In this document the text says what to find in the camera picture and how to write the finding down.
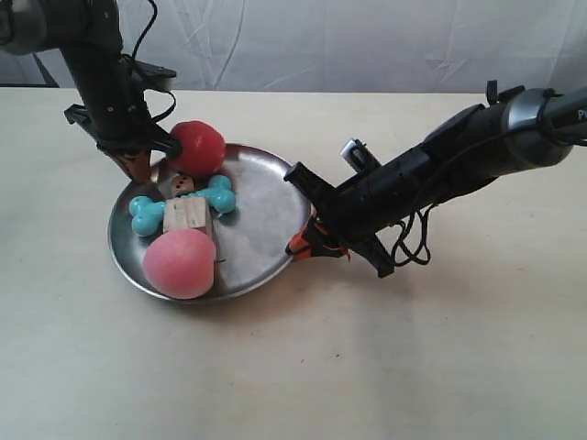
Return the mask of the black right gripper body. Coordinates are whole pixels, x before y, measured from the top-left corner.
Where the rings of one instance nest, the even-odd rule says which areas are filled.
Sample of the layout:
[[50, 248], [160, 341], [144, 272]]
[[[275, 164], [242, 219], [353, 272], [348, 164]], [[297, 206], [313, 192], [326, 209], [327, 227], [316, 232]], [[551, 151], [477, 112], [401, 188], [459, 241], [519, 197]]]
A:
[[428, 211], [438, 198], [438, 191], [429, 184], [439, 169], [439, 163], [424, 151], [409, 150], [338, 187], [301, 162], [284, 179], [314, 206], [311, 217], [317, 217], [342, 246], [367, 259], [384, 278], [409, 262], [429, 262]]

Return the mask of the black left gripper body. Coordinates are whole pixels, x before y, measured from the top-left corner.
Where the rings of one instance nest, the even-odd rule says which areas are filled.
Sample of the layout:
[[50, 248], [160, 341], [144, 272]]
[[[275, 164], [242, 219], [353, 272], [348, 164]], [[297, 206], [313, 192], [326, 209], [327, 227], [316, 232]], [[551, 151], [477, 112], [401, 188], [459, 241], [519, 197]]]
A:
[[147, 152], [157, 150], [176, 158], [182, 152], [181, 142], [156, 123], [129, 122], [124, 117], [95, 119], [79, 104], [72, 104], [64, 111], [71, 125], [77, 125], [88, 134], [103, 152]]

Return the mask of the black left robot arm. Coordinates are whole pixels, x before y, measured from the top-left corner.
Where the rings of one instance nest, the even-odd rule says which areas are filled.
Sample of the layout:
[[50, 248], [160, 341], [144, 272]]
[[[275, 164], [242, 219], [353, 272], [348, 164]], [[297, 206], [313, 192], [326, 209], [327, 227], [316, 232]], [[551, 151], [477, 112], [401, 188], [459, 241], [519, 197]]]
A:
[[123, 51], [115, 1], [4, 1], [1, 49], [12, 55], [58, 50], [81, 96], [64, 112], [98, 150], [137, 183], [150, 179], [150, 155], [170, 158], [181, 144], [160, 127], [171, 114], [152, 115], [144, 93], [170, 94], [176, 72]]

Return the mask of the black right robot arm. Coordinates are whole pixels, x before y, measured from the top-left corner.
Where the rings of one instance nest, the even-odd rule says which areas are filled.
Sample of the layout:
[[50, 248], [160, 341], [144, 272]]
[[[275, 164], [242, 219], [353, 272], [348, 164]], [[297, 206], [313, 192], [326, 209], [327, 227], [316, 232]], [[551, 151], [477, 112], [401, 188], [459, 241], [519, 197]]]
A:
[[284, 179], [314, 212], [286, 253], [295, 260], [356, 253], [381, 278], [410, 262], [426, 265], [433, 208], [501, 176], [557, 165], [586, 144], [585, 89], [559, 94], [516, 86], [499, 92], [489, 81], [486, 100], [385, 164], [351, 139], [341, 155], [355, 174], [338, 186], [295, 163]]

